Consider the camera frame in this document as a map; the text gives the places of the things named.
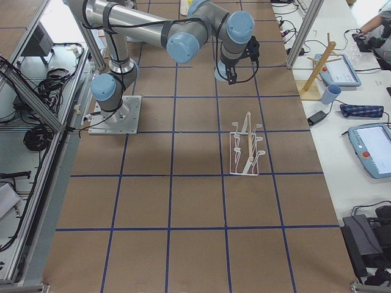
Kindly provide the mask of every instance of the white table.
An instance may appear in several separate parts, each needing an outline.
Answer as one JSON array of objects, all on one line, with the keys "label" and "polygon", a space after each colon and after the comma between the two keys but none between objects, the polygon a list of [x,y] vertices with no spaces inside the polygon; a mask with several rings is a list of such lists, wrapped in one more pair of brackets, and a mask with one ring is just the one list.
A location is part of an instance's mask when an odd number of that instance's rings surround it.
[{"label": "white table", "polygon": [[[293,11],[295,7],[291,4],[284,8],[275,7],[274,9],[275,12],[287,13]],[[282,17],[285,20],[290,20],[296,27],[301,24],[302,14],[300,11],[282,15]],[[345,1],[327,0],[324,2],[307,40],[319,40],[326,43],[327,33],[330,32],[331,39],[337,42],[337,48],[342,48],[346,43],[343,33],[357,27],[359,26]],[[292,26],[284,23],[283,29],[289,28]],[[348,49],[354,46],[351,33],[346,34],[349,40]],[[312,62],[307,59],[307,56],[313,57],[324,51],[324,46],[317,42],[310,42],[308,45],[312,49],[311,53],[299,56],[294,64],[293,74],[296,80],[308,79],[311,74]],[[356,69],[379,67],[372,53],[361,53],[359,60],[353,61],[353,66]],[[359,74],[362,81],[360,87],[343,89],[338,99],[348,104],[382,105],[384,110],[391,114],[391,96],[386,90],[386,87],[391,86],[391,72],[381,70],[369,72],[370,74]],[[326,87],[321,82],[317,81],[317,83],[322,95]],[[327,113],[330,109],[330,105],[324,105],[320,101],[303,101],[303,106],[307,117],[319,110]],[[311,127],[327,186],[341,225],[343,224],[342,218],[350,215],[353,206],[391,199],[391,178],[373,179],[364,170],[355,155],[348,136],[341,136],[349,127],[383,121],[387,121],[385,115],[383,118],[375,120],[343,118],[339,103],[335,102],[331,113],[323,121]],[[365,213],[367,216],[375,215],[374,208],[367,209]]]}]

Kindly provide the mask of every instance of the blue tablet device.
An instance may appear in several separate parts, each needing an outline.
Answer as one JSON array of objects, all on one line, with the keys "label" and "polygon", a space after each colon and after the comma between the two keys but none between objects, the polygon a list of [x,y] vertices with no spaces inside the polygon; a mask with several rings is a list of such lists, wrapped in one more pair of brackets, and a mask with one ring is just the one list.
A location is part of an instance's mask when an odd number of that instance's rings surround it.
[{"label": "blue tablet device", "polygon": [[349,139],[364,168],[374,178],[391,177],[391,133],[382,123],[348,129]]},{"label": "blue tablet device", "polygon": [[[322,54],[316,54],[315,59],[320,60]],[[341,60],[328,62],[320,71],[320,76],[326,85],[335,84],[339,87],[359,87],[361,81],[345,54],[330,56],[329,60]]]}]

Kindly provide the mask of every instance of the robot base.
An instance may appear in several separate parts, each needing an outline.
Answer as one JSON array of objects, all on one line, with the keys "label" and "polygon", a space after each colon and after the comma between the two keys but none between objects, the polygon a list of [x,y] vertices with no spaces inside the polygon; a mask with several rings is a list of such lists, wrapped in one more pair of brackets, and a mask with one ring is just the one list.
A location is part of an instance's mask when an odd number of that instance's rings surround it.
[{"label": "robot base", "polygon": [[[124,121],[113,124],[102,122],[99,125],[89,128],[89,134],[137,134],[142,97],[122,96],[122,100],[130,109],[129,114],[124,118]],[[94,111],[100,111],[98,103],[96,103]],[[97,124],[102,120],[103,118],[101,115],[93,116],[91,125]]]}]

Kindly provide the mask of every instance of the blue cup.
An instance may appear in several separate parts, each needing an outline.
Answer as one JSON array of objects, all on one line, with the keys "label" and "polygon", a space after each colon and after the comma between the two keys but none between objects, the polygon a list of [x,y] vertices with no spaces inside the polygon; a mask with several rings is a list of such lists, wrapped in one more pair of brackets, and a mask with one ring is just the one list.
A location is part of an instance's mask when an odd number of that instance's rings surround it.
[{"label": "blue cup", "polygon": [[325,105],[330,104],[341,93],[341,88],[337,85],[329,85],[323,93],[321,102]]}]

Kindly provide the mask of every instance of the white screen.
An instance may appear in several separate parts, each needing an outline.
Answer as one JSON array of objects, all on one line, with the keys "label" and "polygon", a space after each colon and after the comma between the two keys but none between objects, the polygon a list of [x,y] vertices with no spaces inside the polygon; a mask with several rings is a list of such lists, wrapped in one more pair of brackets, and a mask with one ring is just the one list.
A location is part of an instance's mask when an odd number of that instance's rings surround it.
[{"label": "white screen", "polygon": [[343,60],[343,56],[340,56],[340,58],[342,58],[342,59],[338,60],[338,61],[326,63],[327,70],[329,71],[329,73],[331,75],[332,81],[333,82],[344,82],[344,83],[350,83],[350,84],[356,83],[357,81],[354,78],[352,72],[350,71],[348,65]]},{"label": "white screen", "polygon": [[391,173],[391,140],[383,128],[361,128],[357,129],[357,133],[369,151],[379,174]]}]

